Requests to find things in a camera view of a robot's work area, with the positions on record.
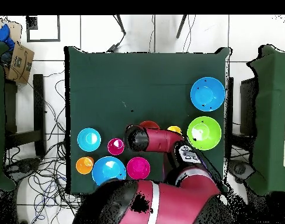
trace magenta bowl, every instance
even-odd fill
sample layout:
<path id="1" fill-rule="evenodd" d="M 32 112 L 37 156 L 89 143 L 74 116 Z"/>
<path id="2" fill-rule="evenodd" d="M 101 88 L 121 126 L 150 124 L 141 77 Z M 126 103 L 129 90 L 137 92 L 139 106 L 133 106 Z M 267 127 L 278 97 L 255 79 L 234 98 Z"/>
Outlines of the magenta bowl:
<path id="1" fill-rule="evenodd" d="M 120 155 L 124 151 L 124 143 L 120 138 L 113 138 L 108 142 L 107 149 L 112 155 Z"/>
<path id="2" fill-rule="evenodd" d="M 127 164 L 127 173 L 134 180 L 143 180 L 150 173 L 150 164 L 142 157 L 134 157 Z"/>

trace yellow bowl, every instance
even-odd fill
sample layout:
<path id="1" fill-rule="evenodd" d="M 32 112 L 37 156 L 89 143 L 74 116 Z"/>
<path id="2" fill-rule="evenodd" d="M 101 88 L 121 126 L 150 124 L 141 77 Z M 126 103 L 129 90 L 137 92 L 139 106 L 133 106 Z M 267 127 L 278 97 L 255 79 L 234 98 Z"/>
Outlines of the yellow bowl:
<path id="1" fill-rule="evenodd" d="M 179 133 L 179 134 L 182 135 L 182 131 L 181 131 L 180 127 L 178 127 L 178 126 L 170 126 L 170 127 L 168 128 L 168 130 L 169 130 L 169 131 L 175 131 L 175 132 L 177 132 L 177 133 Z"/>

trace dark green table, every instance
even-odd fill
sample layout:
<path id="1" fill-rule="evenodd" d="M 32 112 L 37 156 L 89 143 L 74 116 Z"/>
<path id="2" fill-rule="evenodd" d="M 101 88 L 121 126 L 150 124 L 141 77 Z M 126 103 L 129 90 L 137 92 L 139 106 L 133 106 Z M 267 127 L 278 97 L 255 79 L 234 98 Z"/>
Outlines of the dark green table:
<path id="1" fill-rule="evenodd" d="M 77 172 L 76 161 L 83 156 L 91 156 L 95 161 L 109 156 L 108 141 L 123 138 L 127 124 L 152 120 L 163 129 L 177 125 L 186 133 L 194 118 L 209 116 L 216 119 L 223 130 L 224 104 L 209 113 L 199 111 L 190 101 L 190 89 L 204 76 L 212 76 L 225 85 L 225 62 L 229 53 L 229 48 L 222 48 L 215 54 L 87 54 L 74 47 L 65 47 L 70 193 L 86 194 L 96 190 L 90 173 Z M 94 152 L 85 152 L 77 144 L 79 132 L 87 127 L 98 130 L 101 135 L 101 145 Z M 204 154 L 222 176 L 223 138 Z M 151 172 L 147 179 L 162 181 L 163 154 L 125 150 L 117 158 L 127 165 L 134 156 L 150 162 Z"/>
<path id="2" fill-rule="evenodd" d="M 259 85 L 255 103 L 258 133 L 252 157 L 256 172 L 246 182 L 259 195 L 285 191 L 285 52 L 263 45 L 249 66 Z"/>

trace floor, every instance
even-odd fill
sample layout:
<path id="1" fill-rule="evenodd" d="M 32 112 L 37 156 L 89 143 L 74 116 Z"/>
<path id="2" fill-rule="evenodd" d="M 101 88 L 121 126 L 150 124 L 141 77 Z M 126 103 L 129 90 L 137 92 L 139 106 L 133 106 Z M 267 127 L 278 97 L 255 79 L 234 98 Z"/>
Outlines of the floor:
<path id="1" fill-rule="evenodd" d="M 214 53 L 220 47 L 231 47 L 230 76 L 234 77 L 234 113 L 233 122 L 240 123 L 240 95 L 239 87 L 242 80 L 252 78 L 253 72 L 247 67 L 246 62 L 258 56 L 258 48 L 262 44 L 273 44 L 278 49 L 285 51 L 285 15 L 189 15 L 186 19 L 179 39 L 176 39 L 177 30 L 182 15 L 156 15 L 156 53 L 181 53 L 183 50 L 190 53 Z M 8 16 L 10 21 L 16 21 L 22 25 L 21 44 L 34 51 L 34 60 L 29 83 L 32 83 L 33 74 L 44 76 L 60 73 L 64 70 L 64 46 L 75 46 L 88 53 L 104 52 L 112 44 L 118 43 L 122 38 L 122 32 L 113 16 L 60 16 L 60 42 L 27 42 L 26 17 Z M 154 29 L 152 15 L 121 15 L 124 28 L 127 32 L 121 42 L 119 53 L 126 52 L 154 52 L 154 35 L 150 43 L 150 35 Z M 190 37 L 189 23 L 194 25 L 191 31 L 191 44 L 188 48 Z M 38 30 L 31 30 L 31 39 L 56 39 L 56 16 L 38 16 Z M 55 84 L 64 79 L 64 74 L 53 75 L 44 78 L 45 100 L 55 109 L 56 115 L 64 107 L 64 100 L 55 91 Z M 59 93 L 64 95 L 64 81 L 57 85 Z M 17 126 L 18 132 L 33 129 L 33 89 L 29 85 L 19 85 L 17 100 Z M 65 128 L 65 112 L 59 116 L 58 121 Z M 46 113 L 46 139 L 53 129 L 55 122 L 49 109 Z M 239 133 L 239 125 L 233 124 L 233 131 Z M 64 135 L 51 135 L 47 141 L 47 148 L 64 139 Z M 33 143 L 22 145 L 17 159 L 33 157 Z M 48 158 L 54 157 L 51 152 Z M 246 200 L 245 188 L 236 184 L 233 177 L 228 175 L 228 181 L 234 191 Z M 41 190 L 30 179 L 30 184 L 37 191 Z M 29 222 L 35 217 L 34 201 L 38 192 L 33 190 L 24 179 L 18 192 L 19 219 Z M 57 206 L 49 205 L 43 211 L 44 219 L 37 220 L 34 224 L 50 224 L 57 211 Z M 52 224 L 71 224 L 73 214 L 69 209 L 63 209 L 58 214 L 58 219 Z"/>

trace small bowl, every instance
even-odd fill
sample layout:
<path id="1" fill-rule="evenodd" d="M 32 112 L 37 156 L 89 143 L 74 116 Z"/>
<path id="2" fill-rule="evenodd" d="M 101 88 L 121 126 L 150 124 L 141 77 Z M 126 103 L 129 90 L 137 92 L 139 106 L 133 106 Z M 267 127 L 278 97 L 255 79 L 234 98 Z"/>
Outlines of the small bowl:
<path id="1" fill-rule="evenodd" d="M 124 151 L 124 143 L 120 138 L 113 138 L 108 142 L 107 149 L 112 155 L 120 155 Z"/>
<path id="2" fill-rule="evenodd" d="M 210 117 L 195 118 L 188 126 L 187 136 L 193 147 L 201 151 L 213 149 L 221 139 L 219 123 Z"/>
<path id="3" fill-rule="evenodd" d="M 95 151 L 100 146 L 101 136 L 97 130 L 85 128 L 78 134 L 77 143 L 83 151 Z"/>
<path id="4" fill-rule="evenodd" d="M 168 128 L 168 131 L 175 131 L 175 132 L 177 132 L 177 133 L 179 133 L 179 134 L 182 135 L 182 131 L 181 131 L 180 127 L 175 126 L 175 125 L 170 126 L 170 127 Z"/>
<path id="5" fill-rule="evenodd" d="M 212 77 L 197 80 L 190 91 L 192 104 L 201 111 L 218 109 L 225 99 L 224 85 Z"/>
<path id="6" fill-rule="evenodd" d="M 151 120 L 141 122 L 140 126 L 145 127 L 145 128 L 160 129 L 159 125 Z"/>
<path id="7" fill-rule="evenodd" d="M 150 164 L 142 157 L 134 157 L 127 164 L 127 172 L 132 179 L 143 180 L 150 173 Z"/>
<path id="8" fill-rule="evenodd" d="M 87 156 L 87 157 L 81 157 L 76 162 L 76 170 L 78 173 L 81 174 L 88 174 L 93 169 L 93 158 Z"/>
<path id="9" fill-rule="evenodd" d="M 118 158 L 105 156 L 97 160 L 93 166 L 92 178 L 98 186 L 113 178 L 124 180 L 126 168 Z"/>

